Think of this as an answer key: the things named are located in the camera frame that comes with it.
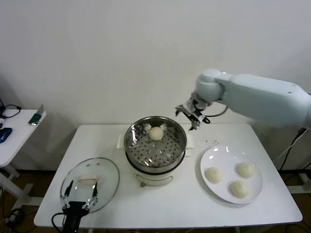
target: table leg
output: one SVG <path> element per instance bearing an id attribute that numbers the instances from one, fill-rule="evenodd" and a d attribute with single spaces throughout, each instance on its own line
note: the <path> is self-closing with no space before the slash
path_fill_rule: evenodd
<path id="1" fill-rule="evenodd" d="M 0 173 L 0 184 L 6 191 L 12 194 L 17 199 L 22 199 L 24 201 L 29 201 L 30 197 L 24 193 L 23 190 L 18 188 L 15 184 L 13 184 L 8 178 Z"/>
<path id="2" fill-rule="evenodd" d="M 4 167 L 4 170 L 6 170 L 8 173 L 10 173 L 11 175 L 14 175 L 16 178 L 18 178 L 20 176 L 20 174 L 15 170 L 14 167 L 12 167 L 11 165 L 7 165 Z"/>
<path id="3" fill-rule="evenodd" d="M 6 191 L 17 198 L 17 201 L 15 202 L 12 209 L 21 208 L 23 205 L 39 206 L 43 200 L 43 198 L 30 197 L 28 195 L 33 187 L 32 183 L 26 184 L 24 190 L 21 190 L 8 178 L 0 173 L 0 184 L 3 188 L 5 188 Z"/>

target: cable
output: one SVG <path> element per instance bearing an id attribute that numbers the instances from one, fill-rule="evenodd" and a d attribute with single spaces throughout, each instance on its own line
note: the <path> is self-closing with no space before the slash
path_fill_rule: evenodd
<path id="1" fill-rule="evenodd" d="M 297 173 L 297 174 L 294 174 L 294 175 L 292 175 L 292 176 L 290 176 L 289 178 L 287 178 L 287 179 L 284 181 L 284 183 L 286 184 L 286 182 L 287 182 L 288 180 L 290 180 L 292 177 L 294 177 L 294 176 L 296 176 L 296 175 L 298 175 L 298 173 Z"/>
<path id="2" fill-rule="evenodd" d="M 282 153 L 280 156 L 278 156 L 273 162 L 279 160 L 279 159 L 283 156 L 283 154 L 284 154 L 286 151 L 288 151 L 290 148 L 292 148 L 292 147 L 299 141 L 299 139 L 300 139 L 306 132 L 308 132 L 308 131 L 309 131 L 308 129 L 305 130 L 305 131 L 295 140 L 295 142 L 294 142 L 292 145 L 290 145 L 289 147 L 287 147 L 287 148 L 283 151 L 283 153 Z"/>
<path id="3" fill-rule="evenodd" d="M 12 118 L 12 117 L 15 117 L 15 116 L 16 116 L 17 114 L 19 114 L 20 111 L 21 111 L 21 107 L 19 107 L 19 106 L 17 106 L 17 105 L 8 104 L 8 105 L 5 106 L 5 108 L 8 107 L 8 106 L 14 106 L 14 107 L 16 107 L 16 109 L 18 110 L 18 112 L 15 113 L 15 114 L 13 114 L 13 115 L 11 115 L 11 116 L 2 116 L 3 118 Z"/>
<path id="4" fill-rule="evenodd" d="M 291 225 L 286 226 L 286 228 L 285 228 L 285 233 L 287 233 L 287 230 L 288 230 L 288 228 L 289 228 L 290 226 L 299 227 L 299 228 L 303 229 L 306 233 L 309 233 L 304 227 L 302 227 L 302 226 L 300 226 L 300 225 L 297 225 L 297 224 L 291 224 Z"/>
<path id="5" fill-rule="evenodd" d="M 219 116 L 221 116 L 222 114 L 224 114 L 226 111 L 228 110 L 228 106 L 226 106 L 225 107 L 225 109 L 221 112 L 221 113 L 219 113 L 219 114 L 216 114 L 216 115 L 205 115 L 206 117 L 219 117 Z"/>
<path id="6" fill-rule="evenodd" d="M 296 136 L 296 137 L 294 138 L 294 140 L 293 140 L 292 143 L 291 143 L 291 146 L 295 143 L 295 141 L 297 140 L 298 137 L 299 137 L 299 136 Z M 285 165 L 285 163 L 286 163 L 287 157 L 288 157 L 288 155 L 290 154 L 291 150 L 292 150 L 292 147 L 290 147 L 289 150 L 287 151 L 287 153 L 286 153 L 286 155 L 285 155 L 285 159 L 284 159 L 284 161 L 283 161 L 283 164 L 282 164 L 282 166 L 281 166 L 281 168 L 280 168 L 279 170 L 282 170 L 282 169 L 283 169 L 283 167 L 284 167 L 284 165 Z"/>
<path id="7" fill-rule="evenodd" d="M 311 164 L 311 162 L 308 163 L 308 164 L 303 168 L 303 170 L 306 169 L 307 167 L 309 167 L 310 164 Z"/>
<path id="8" fill-rule="evenodd" d="M 3 219 L 5 219 L 5 214 L 4 214 L 4 191 L 3 188 L 0 187 L 1 192 L 2 192 L 2 215 L 3 215 Z"/>
<path id="9" fill-rule="evenodd" d="M 54 228 L 59 232 L 59 233 L 62 233 L 61 230 L 55 225 L 54 223 L 54 218 L 58 215 L 65 215 L 63 212 L 59 212 L 59 213 L 56 213 L 55 215 L 53 215 L 52 219 L 51 219 L 51 222 L 52 222 L 52 225 L 54 226 Z"/>
<path id="10" fill-rule="evenodd" d="M 29 211 L 27 213 L 25 213 L 25 215 L 29 215 L 29 214 L 32 214 L 32 213 L 35 213 L 38 211 L 39 208 L 36 208 L 35 210 L 32 210 L 32 211 Z"/>
<path id="11" fill-rule="evenodd" d="M 1 115 L 1 116 L 0 116 L 1 118 L 6 119 L 6 118 L 15 117 L 15 116 L 16 116 L 17 114 L 19 114 L 19 113 L 20 113 L 20 111 L 21 111 L 21 107 L 20 107 L 20 106 L 15 105 L 15 104 L 8 104 L 8 105 L 4 106 L 4 103 L 3 103 L 3 101 L 2 101 L 2 99 L 1 99 L 1 98 L 0 98 L 0 104 L 3 106 L 3 109 L 4 109 L 4 110 L 5 110 L 8 106 L 14 106 L 14 107 L 16 107 L 16 109 L 18 110 L 18 112 L 17 112 L 17 113 L 15 113 L 15 114 L 13 114 L 12 116 L 4 116 L 4 115 Z"/>
<path id="12" fill-rule="evenodd" d="M 5 220 L 6 218 L 9 219 L 10 216 L 14 215 L 14 216 L 16 217 L 16 219 L 19 218 L 20 221 L 22 221 L 23 217 L 25 217 L 25 213 L 24 213 L 24 211 L 23 211 L 22 209 L 14 209 L 14 210 L 11 210 L 7 215 L 5 215 L 5 213 L 4 213 L 4 191 L 3 191 L 3 188 L 2 188 L 2 187 L 0 187 L 0 189 L 1 189 L 1 192 L 2 192 L 2 214 L 3 214 L 3 220 Z M 20 216 L 16 215 L 16 214 L 15 214 L 16 211 L 20 211 L 20 212 L 21 212 L 21 215 L 20 215 Z M 14 228 L 14 226 L 12 226 L 12 225 L 10 224 L 10 222 L 6 222 L 5 225 L 8 227 L 8 229 L 9 229 L 10 231 L 13 231 L 13 232 L 15 232 L 15 233 L 30 233 L 30 232 L 32 232 L 35 228 L 37 228 L 37 226 L 35 226 L 35 227 L 33 227 L 32 229 L 30 229 L 30 230 L 28 230 L 28 231 L 19 232 L 18 230 L 16 230 L 16 229 Z"/>
<path id="13" fill-rule="evenodd" d="M 301 129 L 297 132 L 297 135 L 296 135 L 296 137 L 294 138 L 294 140 L 292 141 L 291 146 L 295 143 L 295 141 L 299 138 L 299 136 L 301 136 L 303 133 L 306 132 L 306 130 L 307 130 L 306 128 L 301 128 Z M 285 156 L 285 159 L 284 159 L 284 162 L 283 162 L 283 164 L 282 164 L 282 166 L 281 166 L 281 168 L 280 168 L 279 170 L 282 170 L 282 169 L 283 169 L 283 167 L 284 167 L 284 165 L 285 165 L 285 163 L 286 163 L 286 161 L 287 161 L 287 157 L 288 157 L 288 155 L 290 154 L 291 150 L 292 150 L 292 147 L 289 148 L 289 150 L 287 151 L 286 156 Z"/>
<path id="14" fill-rule="evenodd" d="M 193 229 L 194 229 L 194 228 L 192 228 L 192 229 L 190 229 L 190 230 L 186 231 L 185 233 L 189 233 L 189 232 L 191 232 Z"/>
<path id="15" fill-rule="evenodd" d="M 311 231 L 311 227 L 309 227 L 309 225 L 304 220 L 301 220 L 301 222 L 305 224 L 308 227 L 308 229 Z"/>
<path id="16" fill-rule="evenodd" d="M 306 169 L 307 167 L 309 167 L 309 165 L 311 165 L 311 162 L 309 162 L 306 166 L 304 166 L 304 168 L 303 168 L 302 170 L 304 170 L 304 169 Z M 292 177 L 294 177 L 294 176 L 296 176 L 296 175 L 299 175 L 299 173 L 295 173 L 294 175 L 290 176 L 289 178 L 287 178 L 287 179 L 284 181 L 284 183 L 286 183 L 289 179 L 291 179 Z"/>

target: computer mouse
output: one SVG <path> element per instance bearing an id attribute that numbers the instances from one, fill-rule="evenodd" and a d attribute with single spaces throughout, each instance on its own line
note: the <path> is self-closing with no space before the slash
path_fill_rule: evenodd
<path id="1" fill-rule="evenodd" d="M 0 130 L 0 143 L 4 142 L 11 134 L 12 128 L 3 128 Z"/>

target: wooden floor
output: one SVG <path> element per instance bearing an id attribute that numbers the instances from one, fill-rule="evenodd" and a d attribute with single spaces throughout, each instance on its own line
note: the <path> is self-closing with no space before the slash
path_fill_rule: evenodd
<path id="1" fill-rule="evenodd" d="M 30 196 L 36 197 L 43 197 L 45 192 L 47 191 L 51 181 L 53 179 L 52 174 L 30 174 L 30 173 L 21 173 L 21 176 L 18 179 L 14 179 L 14 183 L 23 188 L 27 183 L 33 183 L 34 187 L 30 192 Z M 287 185 L 296 185 L 300 184 L 300 180 L 296 177 L 292 178 L 287 182 Z M 296 194 L 294 195 L 294 199 L 299 206 L 302 214 L 303 214 L 303 221 L 311 226 L 311 196 L 309 194 Z M 16 199 L 11 196 L 9 193 L 4 193 L 4 212 L 7 214 L 12 206 L 14 205 Z M 0 202 L 0 221 L 3 219 L 2 216 L 2 201 Z M 31 212 L 36 210 L 37 207 L 34 206 L 23 206 L 23 210 L 27 212 Z M 34 227 L 34 219 L 35 212 L 27 215 L 23 222 L 16 227 L 16 230 L 19 232 L 26 232 Z M 298 225 L 303 226 L 304 228 L 308 229 L 304 223 L 298 223 Z M 273 226 L 272 228 L 268 229 L 267 233 L 285 233 L 285 228 L 287 225 L 277 225 Z M 7 232 L 9 233 L 10 230 L 7 229 L 4 224 L 4 221 L 0 223 L 0 233 Z M 255 230 L 256 228 L 241 228 L 241 232 L 245 232 L 247 230 Z M 175 231 L 174 233 L 189 233 L 190 229 L 180 229 Z M 140 230 L 141 233 L 173 233 L 174 230 Z M 191 230 L 191 233 L 234 233 L 234 228 L 222 228 L 222 229 L 194 229 Z M 52 228 L 35 228 L 31 233 L 57 233 L 55 229 Z M 87 233 L 87 230 L 80 230 L 80 233 Z M 94 230 L 94 233 L 134 233 L 134 231 L 129 230 Z M 305 233 L 302 229 L 296 226 L 291 226 L 288 228 L 287 233 Z"/>

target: tabletop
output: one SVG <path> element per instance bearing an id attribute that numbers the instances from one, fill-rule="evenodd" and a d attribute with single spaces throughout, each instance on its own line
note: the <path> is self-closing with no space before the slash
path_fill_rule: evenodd
<path id="1" fill-rule="evenodd" d="M 8 109 L 4 111 L 4 114 L 11 116 L 16 112 L 17 110 Z M 8 165 L 12 159 L 14 159 L 17 152 L 37 128 L 38 125 L 32 126 L 28 124 L 28 121 L 36 112 L 37 110 L 21 110 L 16 116 L 5 119 L 3 128 L 12 128 L 13 131 L 10 136 L 0 144 L 0 167 Z M 46 112 L 44 112 L 40 121 L 42 121 L 45 116 Z"/>
<path id="2" fill-rule="evenodd" d="M 253 129 L 248 124 L 209 124 L 193 131 L 194 149 L 181 172 L 164 186 L 140 187 L 125 157 L 117 149 L 127 125 L 80 126 L 39 207 L 34 223 L 51 227 L 53 214 L 62 212 L 60 187 L 66 174 L 79 162 L 106 157 L 120 170 L 120 185 L 104 208 L 81 220 L 81 228 L 208 228 L 252 226 L 301 221 L 302 215 Z M 189 125 L 182 125 L 185 130 Z M 206 142 L 243 149 L 261 170 L 263 189 L 250 204 L 233 204 L 214 195 L 202 182 L 199 161 Z M 62 217 L 55 222 L 61 226 Z"/>

